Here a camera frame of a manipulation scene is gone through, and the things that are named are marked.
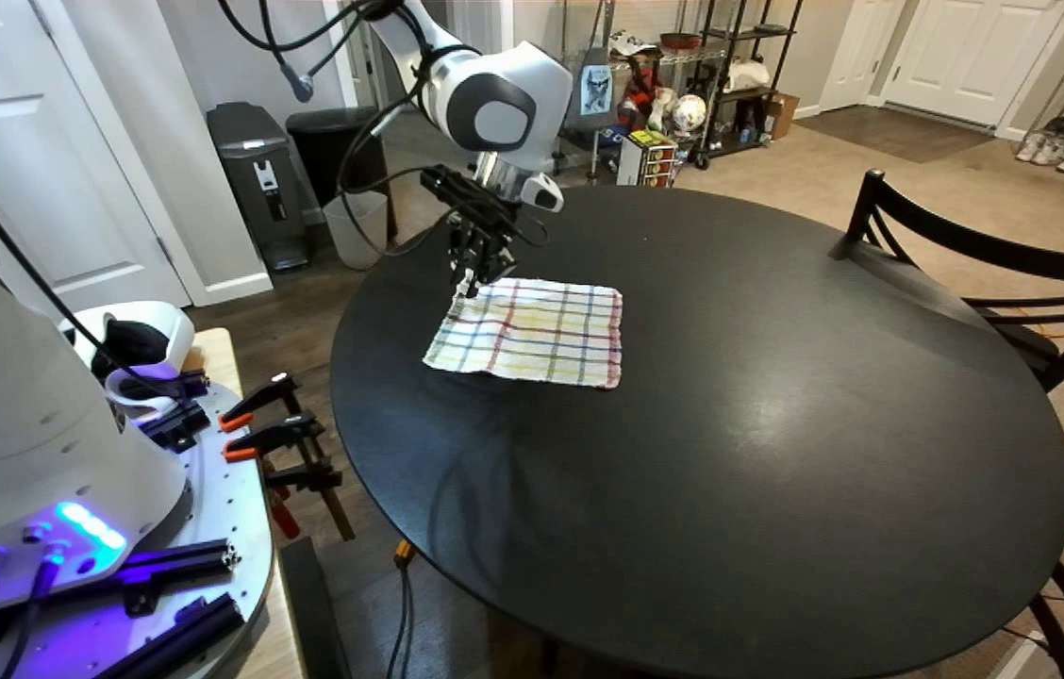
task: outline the black cable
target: black cable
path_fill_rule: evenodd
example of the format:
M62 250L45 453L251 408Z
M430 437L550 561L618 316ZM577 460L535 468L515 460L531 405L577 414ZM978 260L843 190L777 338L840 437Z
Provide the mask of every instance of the black cable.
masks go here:
M406 676L415 648L415 584L406 561L399 561L394 575L399 575L399 622L384 662L384 679Z
M33 588L28 588L27 613L23 613L20 627L13 627L13 642L10 642L10 653L8 653L8 664L5 664L0 679L10 679L20 662L27 657L28 636L38 627L41 602L49 597L49 588L51 588L51 583L59 575L59 560L62 554L56 549L49 549L41 554L38 575L33 575Z
M294 70L284 60L280 47L275 47L266 0L261 0L261 28L262 28L262 38L266 38L262 47L266 47L270 60L280 65L280 72L285 79L296 79Z
M362 23L362 17L353 17L353 18L347 23L347 30L340 33L340 42L308 70L308 77L316 77L323 65L334 60L334 55L347 47L347 38L359 30L359 23Z
M420 42L420 55L426 58L426 33L421 33L421 28L420 28L420 18L409 17L409 7L406 6L399 6L394 7L394 18L404 18L406 23L406 30L415 33L415 42Z
M421 170L430 170L430 167L404 167L404 170L394 170L394 173L384 173L384 179L362 187L362 193L373 193L373 190L381 190L381 187L393 187L393 180L399 180L399 179L406 179L406 173L421 173ZM359 233L381 260L404 257L406 250L415 250L415 245L430 233L430 229L421 229L421 233L406 238L404 245L384 245L384 250L381 250L373 238L365 238L365 229L362 229L353 219L349 219L349 226L353 226L353 233Z
M373 136L373 129L377 129L381 120L387 120L399 107L406 107L409 99L415 99L415 90L406 90L406 95L399 95L394 104L387 104L384 110L377 110L377 114L349 136L349 143L347 143L347 150L344 150L344 160L340 160L340 170L334 170L334 195L344 202L344 213L347 213L349 229L353 229L368 250L377 250L377 245L365 238L365 229L359 226L359 214L353 214L353 208L349 208L349 202L347 202L347 167L349 167L349 160L365 148L365 140Z
M232 17L230 0L217 0L217 7L221 7L221 17L227 17L227 23L232 28L232 33L236 33L236 38L245 38L247 47L257 47L257 51L294 55L294 51L303 51L303 47L308 47L308 42L323 38L334 23L344 23L349 13L359 13L359 7L362 7L362 0L359 0L359 6L347 6L347 7L340 7L333 18L323 18L316 30L303 33L296 42L261 42L251 30L245 30L245 28L236 23L236 17Z
M1047 646L1047 642L1042 642L1042 638L1033 638L1033 636L1018 636L1018 631L1012 631L1012 627L1003 627L1003 636L1012 636L1012 638L1018 638L1018 642L1028 642L1028 646L1038 646L1042 653L1047 653L1047 657L1051 657L1051 646Z

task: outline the white door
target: white door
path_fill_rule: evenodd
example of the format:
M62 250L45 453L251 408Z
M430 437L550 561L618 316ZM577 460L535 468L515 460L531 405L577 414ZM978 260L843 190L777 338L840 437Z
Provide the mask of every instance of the white door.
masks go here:
M0 0L0 224L70 309L128 299L188 306L28 0ZM0 276L49 312L5 253Z
M887 104L999 124L1064 0L919 0Z
M882 51L897 30L900 0L857 0L822 90L822 107L857 107L872 95Z

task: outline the cable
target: cable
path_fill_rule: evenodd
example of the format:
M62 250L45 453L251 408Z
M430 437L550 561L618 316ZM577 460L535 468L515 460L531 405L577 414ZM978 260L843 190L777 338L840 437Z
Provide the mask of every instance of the cable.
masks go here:
M430 167L404 167L404 170L384 173L384 179L377 179L377 180L368 180L368 187L362 187L362 190L368 193L368 190L393 187L394 179L421 173L421 170L430 170ZM430 229L420 229L420 233L406 238L404 245L387 245L387 250L381 250L373 238L365 238L359 224L349 224L349 226L353 226L353 233L359 233L377 257L394 260L394 257L409 253L426 233L435 233L435 229L437 229L441 224L448 224L448 219L452 219L452 213L441 213L441 214L430 224Z
M1047 657L1051 657L1051 646L1047 646L1047 642L1042 642L1042 638L1033 638L1033 636L1018 636L1018 631L1012 631L1012 627L1003 627L1003 636L1012 636L1012 638L1018 638L1018 642L1028 642L1028 646L1038 646L1042 653L1047 653Z
M323 18L316 30L303 33L296 42L280 42L280 47L275 47L275 42L261 42L251 30L245 30L245 28L236 23L236 17L232 17L230 0L217 0L217 7L221 7L221 17L227 17L227 23L232 28L232 33L236 33L236 38L245 38L247 47L257 47L257 51L294 55L294 51L303 51L303 47L308 47L308 42L323 38L334 23L344 23L344 17L347 17L347 13L359 13L359 7L362 7L362 0L359 0L359 6L347 6L347 7L340 7L333 18Z
M347 47L347 38L353 33L353 28L362 23L362 17L359 17L362 6L347 6L344 13L334 13L334 17L320 28L320 30L333 30L333 28L340 28L347 17L353 17L353 23L340 33L340 42L334 42L308 72L294 72L294 70L284 60L284 55L305 47L308 33L305 33L303 42L280 47L280 42L275 42L275 30L270 30L270 7L266 7L266 0L261 0L257 7L261 7L262 42L251 38L251 33L236 23L236 17L230 13L230 6L221 6L221 17L230 18L230 28L232 28L247 47L270 55L270 60L280 65L280 72L284 72L284 79L289 85L294 99L296 99L296 104L308 104L308 99L311 99L311 77Z
M5 664L5 679L10 679L20 662L27 657L28 636L38 627L41 602L49 597L59 565L62 565L62 553L59 549L45 549L45 554L38 561L38 575L33 575L33 588L28 588L27 613L23 613L20 627L13 627L13 642L10 642L10 653L8 653L8 664Z
M353 214L353 208L349 208L349 202L347 202L347 167L349 167L349 160L365 148L365 140L377 136L373 129L377 129L381 120L387 120L399 107L406 107L406 104L415 99L415 90L406 90L406 95L399 95L394 104L387 104L384 110L377 110L377 114L368 118L368 124L362 124L362 129L349 136L349 143L347 143L347 150L344 150L344 160L340 160L340 170L334 170L334 195L344 202L344 213L347 213L349 229L353 229L373 253L381 253L381 257L384 257L384 250L377 250L373 238L359 226L359 214Z
M409 87L409 90L421 90L421 85L426 85L421 72L430 72L430 70L421 70L421 65L426 65L426 33L421 33L421 28L420 28L420 18L409 17L406 6L399 6L393 17L404 18L406 30L415 33L415 47L420 47L420 72L415 72L415 87Z
M415 560L415 549L406 539L394 539L393 565L399 575L399 620L394 620L393 648L387 648L387 662L384 662L384 679L394 679L394 671L406 676L406 668L409 668L409 646L415 646L409 560Z

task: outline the blue light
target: blue light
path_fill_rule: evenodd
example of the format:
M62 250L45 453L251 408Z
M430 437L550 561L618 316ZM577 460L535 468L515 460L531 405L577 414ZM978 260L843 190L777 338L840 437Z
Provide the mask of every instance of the blue light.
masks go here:
M123 553L123 536L111 534L103 517L94 517L88 506L79 501L56 501L56 517L62 517L70 527L79 527L84 536L94 536L103 549L108 553Z

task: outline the box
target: box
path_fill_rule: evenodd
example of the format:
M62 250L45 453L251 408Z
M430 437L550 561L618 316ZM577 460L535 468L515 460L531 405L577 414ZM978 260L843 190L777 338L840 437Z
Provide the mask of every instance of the box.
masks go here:
M660 133L631 133L618 148L614 187L651 187L670 190L679 179L679 143Z
M787 136L793 118L796 118L796 107L798 107L798 99L796 99L796 95L784 95L784 90L777 90L777 95L769 99L769 107L764 107L769 140Z

